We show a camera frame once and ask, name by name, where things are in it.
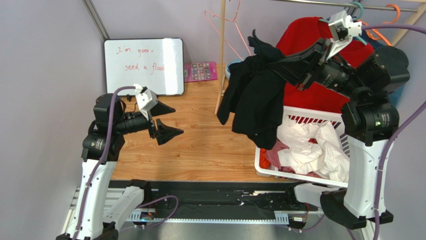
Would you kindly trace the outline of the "black t shirt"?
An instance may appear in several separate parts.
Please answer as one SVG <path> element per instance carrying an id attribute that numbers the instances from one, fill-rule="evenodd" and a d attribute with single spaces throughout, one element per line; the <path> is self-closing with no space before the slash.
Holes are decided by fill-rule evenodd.
<path id="1" fill-rule="evenodd" d="M 225 125 L 234 113 L 231 130 L 246 135 L 258 148 L 271 150 L 282 123 L 286 82 L 268 69 L 268 64 L 285 56 L 255 33 L 247 39 L 254 55 L 229 65 L 230 78 L 217 118 Z"/>

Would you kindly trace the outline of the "pink wire hanger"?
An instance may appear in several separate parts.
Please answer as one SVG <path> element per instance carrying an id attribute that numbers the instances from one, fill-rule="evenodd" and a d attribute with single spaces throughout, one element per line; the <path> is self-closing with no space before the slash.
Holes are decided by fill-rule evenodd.
<path id="1" fill-rule="evenodd" d="M 206 9 L 203 17 L 213 32 L 223 37 L 223 46 L 233 54 L 233 59 L 244 60 L 253 52 L 239 25 L 241 6 L 241 0 L 226 0 L 224 14 Z"/>

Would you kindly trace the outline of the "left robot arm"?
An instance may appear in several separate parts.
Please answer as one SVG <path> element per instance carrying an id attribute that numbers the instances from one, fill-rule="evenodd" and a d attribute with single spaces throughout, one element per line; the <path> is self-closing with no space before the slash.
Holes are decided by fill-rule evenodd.
<path id="1" fill-rule="evenodd" d="M 93 108 L 95 119 L 82 143 L 82 178 L 75 213 L 58 240 L 117 240 L 131 213 L 151 200 L 150 182 L 130 180 L 122 195 L 105 210 L 112 173 L 117 165 L 124 136 L 147 130 L 158 145 L 183 134 L 153 117 L 176 110 L 147 92 L 137 96 L 140 112 L 126 112 L 126 104 L 111 93 L 99 96 Z"/>

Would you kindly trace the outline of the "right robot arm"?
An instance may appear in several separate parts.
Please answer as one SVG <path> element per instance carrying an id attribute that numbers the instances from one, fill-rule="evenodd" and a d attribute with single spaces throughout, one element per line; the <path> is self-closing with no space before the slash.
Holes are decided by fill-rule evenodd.
<path id="1" fill-rule="evenodd" d="M 400 115 L 389 95 L 410 79 L 408 66 L 402 50 L 383 45 L 354 68 L 339 55 L 337 43 L 323 38 L 268 65 L 299 90 L 317 83 L 349 98 L 341 107 L 350 157 L 347 187 L 299 183 L 292 189 L 295 201 L 322 209 L 327 218 L 350 230 L 364 228 L 367 221 L 393 221 L 382 190 Z"/>

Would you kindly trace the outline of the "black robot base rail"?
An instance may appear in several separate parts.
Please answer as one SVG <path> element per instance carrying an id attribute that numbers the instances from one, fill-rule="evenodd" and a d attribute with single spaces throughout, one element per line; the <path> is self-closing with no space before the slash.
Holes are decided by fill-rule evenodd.
<path id="1" fill-rule="evenodd" d="M 297 202 L 288 182 L 152 181 L 130 215 L 137 224 L 171 222 L 278 224 L 304 228 L 318 207 Z"/>

